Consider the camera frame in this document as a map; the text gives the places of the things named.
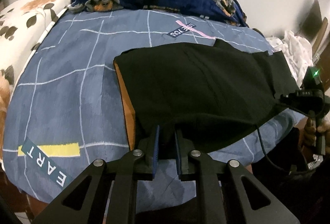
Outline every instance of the black cable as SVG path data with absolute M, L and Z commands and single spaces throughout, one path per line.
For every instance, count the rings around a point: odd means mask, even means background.
M 261 145 L 262 152 L 264 153 L 266 160 L 267 160 L 272 166 L 274 166 L 276 169 L 278 169 L 278 170 L 280 170 L 280 171 L 282 171 L 282 172 L 285 172 L 285 173 L 287 173 L 288 175 L 290 175 L 290 174 L 291 174 L 291 175 L 303 175 L 303 174 L 310 173 L 311 171 L 314 171 L 314 170 L 317 168 L 317 167 L 315 167 L 315 168 L 310 169 L 310 170 L 308 170 L 308 171 L 296 172 L 296 171 L 287 171 L 287 170 L 283 169 L 282 167 L 277 166 L 275 163 L 273 163 L 273 162 L 271 161 L 271 159 L 269 159 L 269 157 L 268 157 L 268 155 L 267 155 L 267 153 L 266 153 L 266 151 L 265 151 L 264 144 L 263 144 L 262 139 L 261 139 L 261 134 L 260 134 L 260 131 L 259 131 L 259 127 L 258 127 L 258 126 L 256 126 L 256 127 L 257 127 L 257 131 L 258 131 L 258 136 L 259 136 L 259 140 L 260 140 L 260 145 Z
M 316 118 L 316 117 L 318 117 L 321 113 L 323 113 L 323 110 L 324 110 L 324 107 L 325 107 L 325 94 L 324 94 L 324 91 L 322 91 L 322 93 L 323 93 L 322 109 L 321 109 L 320 112 L 319 112 L 318 114 L 316 114 L 315 116 L 314 116 L 314 115 L 306 114 L 306 113 L 302 112 L 301 110 L 296 109 L 295 107 L 292 107 L 292 106 L 287 105 L 287 104 L 285 104 L 285 103 L 281 103 L 281 102 L 279 102 L 278 105 L 285 106 L 285 107 L 287 107 L 288 109 L 291 109 L 291 110 L 293 110 L 293 111 L 296 111 L 296 112 L 298 112 L 298 113 L 300 113 L 300 114 L 302 114 L 302 115 L 304 115 L 304 116 L 306 116 L 306 117 L 309 117 L 309 118 Z

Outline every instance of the hand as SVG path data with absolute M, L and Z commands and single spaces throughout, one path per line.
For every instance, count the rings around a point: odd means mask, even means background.
M 330 122 L 323 119 L 322 124 L 317 128 L 319 133 L 325 135 L 325 153 L 330 154 Z M 316 141 L 316 127 L 311 118 L 307 119 L 304 128 L 304 144 L 307 146 L 314 146 Z

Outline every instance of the blue bedsheet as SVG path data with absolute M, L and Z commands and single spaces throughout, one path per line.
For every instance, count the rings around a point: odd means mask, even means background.
M 184 41 L 213 45 L 213 39 L 190 31 L 168 35 L 180 27 L 177 20 L 239 50 L 272 53 L 268 42 L 249 28 L 199 17 L 124 9 L 68 12 L 30 60 L 10 103 L 4 134 L 9 180 L 49 203 L 94 159 L 111 161 L 128 152 L 113 58 L 136 47 Z M 264 124 L 260 132 L 266 150 L 302 117 L 287 109 Z M 243 165 L 263 157 L 256 133 L 210 155 Z M 138 183 L 137 212 L 179 205 L 194 196 L 194 182 L 179 181 L 175 161 L 162 160 L 154 181 Z

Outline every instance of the black cloth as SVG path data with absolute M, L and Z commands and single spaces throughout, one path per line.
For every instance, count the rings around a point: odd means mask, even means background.
M 280 113 L 280 95 L 298 89 L 281 51 L 247 53 L 222 40 L 133 49 L 114 60 L 135 109 L 136 142 L 159 124 L 160 151 L 173 147 L 175 124 L 196 149 L 224 148 Z

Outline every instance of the yellow stripe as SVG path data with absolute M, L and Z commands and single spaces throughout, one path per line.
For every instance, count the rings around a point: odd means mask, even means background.
M 78 143 L 70 143 L 65 145 L 41 145 L 38 146 L 48 157 L 75 157 L 80 156 L 80 148 Z M 22 146 L 19 146 L 18 156 L 24 156 Z

